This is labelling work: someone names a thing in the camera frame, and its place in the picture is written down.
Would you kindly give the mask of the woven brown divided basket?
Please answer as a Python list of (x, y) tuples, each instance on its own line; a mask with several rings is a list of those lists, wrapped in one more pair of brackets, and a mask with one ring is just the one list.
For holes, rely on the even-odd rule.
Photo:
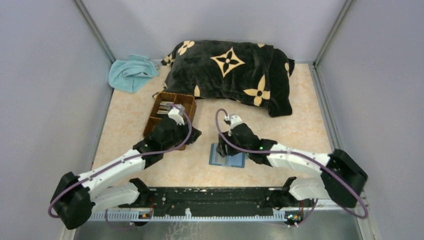
[[(154, 127), (161, 120), (169, 118), (167, 114), (157, 114), (159, 104), (162, 101), (172, 102), (171, 106), (179, 109), (182, 112), (184, 122), (185, 124), (188, 124), (188, 126), (194, 120), (194, 115), (197, 109), (194, 96), (188, 94), (160, 92), (153, 103), (153, 107), (147, 119), (147, 123), (143, 131), (143, 139), (153, 131)], [(187, 145), (193, 144), (201, 134), (202, 132), (200, 130), (196, 129), (193, 126), (189, 126), (188, 136), (181, 144), (177, 145), (176, 147), (179, 147), (179, 151), (183, 151)]]

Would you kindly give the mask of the teal leather card holder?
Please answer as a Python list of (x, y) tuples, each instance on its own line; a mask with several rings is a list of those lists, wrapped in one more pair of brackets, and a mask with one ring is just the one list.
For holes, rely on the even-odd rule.
[(209, 165), (220, 167), (244, 168), (247, 155), (238, 153), (233, 156), (222, 157), (217, 152), (217, 143), (212, 143), (210, 147)]

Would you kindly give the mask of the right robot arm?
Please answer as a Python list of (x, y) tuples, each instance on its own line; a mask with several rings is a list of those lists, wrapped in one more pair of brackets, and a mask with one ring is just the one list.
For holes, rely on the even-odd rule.
[(290, 148), (272, 139), (259, 138), (245, 123), (219, 132), (217, 151), (223, 157), (244, 153), (256, 164), (306, 174), (306, 178), (289, 177), (278, 190), (276, 199), (286, 206), (323, 199), (353, 208), (368, 180), (365, 171), (342, 149), (313, 153)]

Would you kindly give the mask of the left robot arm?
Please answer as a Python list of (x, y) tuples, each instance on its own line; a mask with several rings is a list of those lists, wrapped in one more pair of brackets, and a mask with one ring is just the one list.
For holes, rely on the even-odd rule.
[(83, 225), (94, 213), (114, 207), (149, 207), (149, 187), (139, 178), (117, 182), (160, 161), (165, 153), (193, 144), (202, 132), (190, 123), (162, 119), (143, 140), (117, 159), (97, 169), (64, 174), (48, 207), (48, 215), (61, 219), (69, 230)]

